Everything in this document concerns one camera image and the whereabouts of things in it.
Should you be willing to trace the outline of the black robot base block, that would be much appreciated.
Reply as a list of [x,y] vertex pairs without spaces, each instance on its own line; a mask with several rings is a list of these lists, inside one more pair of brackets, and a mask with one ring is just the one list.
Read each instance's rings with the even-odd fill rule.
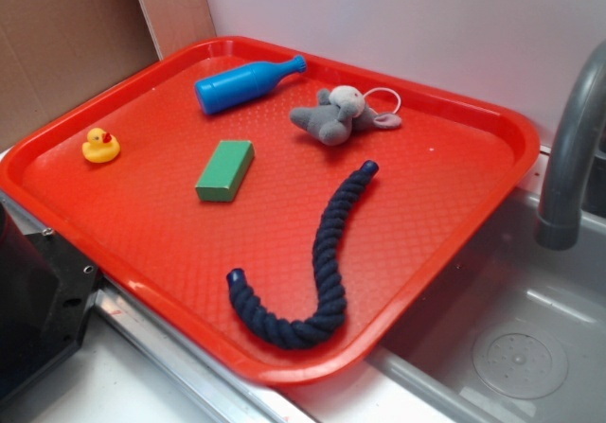
[[77,352],[101,273],[58,233],[24,234],[1,209],[1,406]]

